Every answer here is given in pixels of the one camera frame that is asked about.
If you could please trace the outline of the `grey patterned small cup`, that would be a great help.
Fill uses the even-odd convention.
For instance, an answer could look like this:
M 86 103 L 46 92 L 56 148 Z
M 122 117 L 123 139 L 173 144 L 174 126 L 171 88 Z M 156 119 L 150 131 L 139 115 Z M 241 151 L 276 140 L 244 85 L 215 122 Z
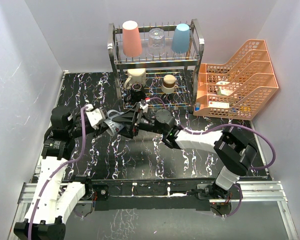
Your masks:
M 122 115 L 123 113 L 124 112 L 120 112 L 120 111 L 117 111 L 117 110 L 114 110 L 114 109 L 111 109 L 111 110 L 106 112 L 106 119 L 104 120 L 104 123 L 108 127 L 106 132 L 110 136 L 117 135 L 124 128 L 123 124 L 113 121 L 114 117 L 118 117 L 118 116 Z

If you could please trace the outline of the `black mug cream inside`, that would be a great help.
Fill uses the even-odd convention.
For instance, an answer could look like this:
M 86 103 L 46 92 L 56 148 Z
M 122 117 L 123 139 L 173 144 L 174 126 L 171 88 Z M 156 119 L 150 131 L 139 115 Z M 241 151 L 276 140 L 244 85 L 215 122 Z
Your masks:
M 135 104 L 141 100 L 146 99 L 146 93 L 144 87 L 140 83 L 134 83 L 130 88 L 130 102 Z

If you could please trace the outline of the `white cat-pattern mug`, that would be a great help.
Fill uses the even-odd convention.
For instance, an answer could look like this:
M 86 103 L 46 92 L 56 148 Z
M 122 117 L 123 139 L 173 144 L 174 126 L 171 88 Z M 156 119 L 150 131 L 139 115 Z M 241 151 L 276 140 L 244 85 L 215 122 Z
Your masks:
M 123 88 L 130 89 L 133 84 L 146 85 L 146 69 L 133 68 L 127 70 L 127 79 L 124 82 Z

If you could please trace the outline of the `brown and cream cup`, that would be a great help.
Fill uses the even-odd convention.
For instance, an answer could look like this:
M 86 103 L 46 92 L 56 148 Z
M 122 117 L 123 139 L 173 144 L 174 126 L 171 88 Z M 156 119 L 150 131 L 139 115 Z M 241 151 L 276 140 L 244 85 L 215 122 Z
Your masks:
M 165 94 L 172 94 L 175 91 L 176 77 L 172 74 L 167 74 L 163 77 L 161 89 Z

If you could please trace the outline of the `blue plastic cup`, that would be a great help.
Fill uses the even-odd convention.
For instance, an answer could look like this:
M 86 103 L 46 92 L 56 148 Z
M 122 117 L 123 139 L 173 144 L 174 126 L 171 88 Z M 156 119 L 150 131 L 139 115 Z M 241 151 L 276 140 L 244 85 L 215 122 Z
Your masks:
M 171 49 L 176 54 L 184 54 L 188 51 L 190 44 L 190 27 L 185 23 L 176 26 Z

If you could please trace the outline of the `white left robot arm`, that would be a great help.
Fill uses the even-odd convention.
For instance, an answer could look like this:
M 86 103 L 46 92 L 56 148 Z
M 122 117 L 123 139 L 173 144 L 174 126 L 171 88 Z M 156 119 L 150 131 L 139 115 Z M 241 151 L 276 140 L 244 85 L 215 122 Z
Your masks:
M 86 176 L 73 179 L 60 192 L 62 179 L 69 164 L 84 156 L 86 135 L 104 132 L 106 116 L 99 108 L 87 104 L 74 117 L 66 106 L 51 111 L 51 126 L 44 135 L 41 168 L 34 195 L 24 219 L 16 222 L 14 234 L 20 240 L 62 240 L 66 222 L 80 199 L 93 195 Z

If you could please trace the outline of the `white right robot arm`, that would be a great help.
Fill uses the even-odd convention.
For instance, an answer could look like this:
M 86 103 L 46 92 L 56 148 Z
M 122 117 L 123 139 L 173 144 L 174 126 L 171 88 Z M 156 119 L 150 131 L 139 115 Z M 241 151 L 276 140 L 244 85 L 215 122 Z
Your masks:
M 176 123 L 167 109 L 160 109 L 153 117 L 147 115 L 145 101 L 136 103 L 133 108 L 119 112 L 109 110 L 110 133 L 132 139 L 139 131 L 156 133 L 170 149 L 196 149 L 216 153 L 223 167 L 214 182 L 199 190 L 202 196 L 223 199 L 231 192 L 231 187 L 247 175 L 258 150 L 236 126 L 223 126 L 220 130 L 192 131 Z

